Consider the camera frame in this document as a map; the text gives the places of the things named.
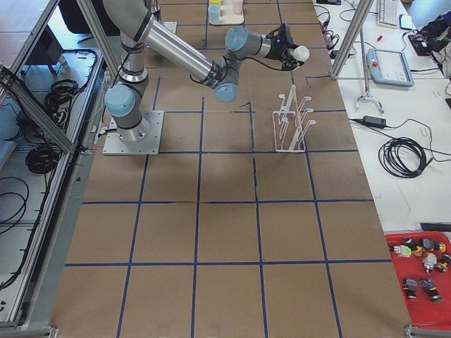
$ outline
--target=metal pole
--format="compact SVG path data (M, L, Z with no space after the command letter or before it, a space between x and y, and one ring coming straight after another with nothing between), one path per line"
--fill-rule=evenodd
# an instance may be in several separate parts
M66 136L66 133L46 114L42 107L30 97L31 94L29 92L14 79L11 79L5 70L0 72L0 82L9 86L16 93L18 99L26 108L27 115L50 136L52 142L63 151L72 152L75 148L74 144Z
M355 42L357 34L361 30L366 16L368 15L369 9L373 4L373 0L361 0L359 5L354 13L354 17L352 17L352 21L350 26L346 31L346 35L343 38L343 43L338 51L337 57L335 58L335 62L332 65L332 69L330 70L330 77L334 80L338 79L338 75L340 74L345 62L350 54L352 45Z
M362 28L360 29L360 48L362 49L362 62L364 64L365 94L369 96L369 77L366 65L364 30Z
M105 58L107 66L111 71L116 72L119 69L119 63L114 56L108 40L106 39L105 31L101 26L99 17L92 5L91 0L77 0L78 6L85 17L85 20L91 30L92 35L100 46L101 52Z

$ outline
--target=blue cup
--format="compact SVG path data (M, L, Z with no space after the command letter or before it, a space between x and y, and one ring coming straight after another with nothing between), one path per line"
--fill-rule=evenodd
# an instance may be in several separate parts
M209 6L209 19L210 23L213 25L219 24L221 21L221 7L220 6Z

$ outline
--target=power adapter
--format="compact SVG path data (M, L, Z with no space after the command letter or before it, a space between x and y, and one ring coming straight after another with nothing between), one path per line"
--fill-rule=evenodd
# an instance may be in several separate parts
M385 118L375 118L373 116L365 115L364 118L352 118L351 121L377 129L384 129L387 127L387 120Z

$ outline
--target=keyboard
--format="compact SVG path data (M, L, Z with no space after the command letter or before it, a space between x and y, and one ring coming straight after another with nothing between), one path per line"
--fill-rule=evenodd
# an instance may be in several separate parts
M378 25L389 28L397 28L397 0L376 0L378 11Z

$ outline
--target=floor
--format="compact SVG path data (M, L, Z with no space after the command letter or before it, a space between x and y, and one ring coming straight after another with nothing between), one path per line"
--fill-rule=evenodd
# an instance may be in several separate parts
M218 60L228 27L203 0L163 19ZM51 324L61 338L404 336L401 289L311 2L247 0L245 27L290 23L311 58L247 61L232 104L147 53L143 108L163 109L158 156L101 144ZM274 152L272 111L297 85L315 109L305 154Z

